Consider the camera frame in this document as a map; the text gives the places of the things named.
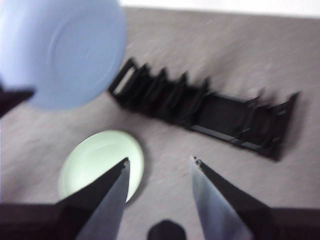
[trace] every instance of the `gray carpet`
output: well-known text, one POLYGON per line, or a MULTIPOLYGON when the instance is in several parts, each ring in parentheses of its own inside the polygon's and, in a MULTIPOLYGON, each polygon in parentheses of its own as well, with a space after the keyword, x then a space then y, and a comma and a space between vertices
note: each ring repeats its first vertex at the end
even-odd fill
POLYGON ((126 9, 126 59, 184 71, 197 84, 240 97, 281 102, 302 91, 280 162, 211 137, 118 108, 103 94, 72 111, 22 104, 1 123, 2 202, 55 202, 60 168, 85 138, 125 130, 142 144, 145 172, 124 211, 120 240, 142 240, 162 219, 203 238, 193 201, 189 155, 270 206, 320 208, 320 21, 221 13, 126 9))

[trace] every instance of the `black object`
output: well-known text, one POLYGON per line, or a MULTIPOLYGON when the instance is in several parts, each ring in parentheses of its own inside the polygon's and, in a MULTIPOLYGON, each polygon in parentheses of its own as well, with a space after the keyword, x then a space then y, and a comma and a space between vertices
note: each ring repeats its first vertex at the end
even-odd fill
MULTIPOLYGON (((128 159, 125 158, 93 183, 56 204, 0 204, 0 239, 72 240, 77 238, 91 216, 97 212, 128 163, 128 159)), ((126 194, 123 199, 115 199, 118 206, 126 202, 128 189, 124 191, 126 194)), ((107 219, 115 216, 105 215, 104 217, 103 226, 107 229, 107 219)), ((103 232, 104 228, 100 227, 96 231, 103 232)), ((107 236, 99 239, 114 239, 111 237, 112 231, 117 233, 117 229, 112 229, 107 236)))
POLYGON ((165 68, 152 76, 147 64, 138 67, 130 58, 108 91, 123 108, 277 160, 298 93, 282 104, 270 105, 260 103, 259 97, 243 100, 209 90, 209 81, 207 78, 202 86, 190 86, 186 73, 170 81, 165 68), (133 73, 123 84, 131 69, 133 73))
POLYGON ((240 190, 200 159, 196 163, 254 234, 255 240, 319 240, 320 209, 271 208, 240 190))
POLYGON ((187 240, 187 237, 182 226, 163 220, 149 230, 147 240, 187 240))
POLYGON ((33 90, 4 91, 0 86, 0 118, 23 101, 32 97, 33 90))

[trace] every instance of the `pale green plate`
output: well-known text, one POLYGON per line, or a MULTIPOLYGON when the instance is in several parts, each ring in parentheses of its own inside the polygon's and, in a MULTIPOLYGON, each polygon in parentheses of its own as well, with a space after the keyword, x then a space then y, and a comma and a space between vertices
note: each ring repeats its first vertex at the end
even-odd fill
POLYGON ((144 154, 136 139, 118 130, 92 135, 70 153, 62 166, 58 181, 60 199, 92 183, 126 157, 130 161, 128 201, 141 182, 144 154))

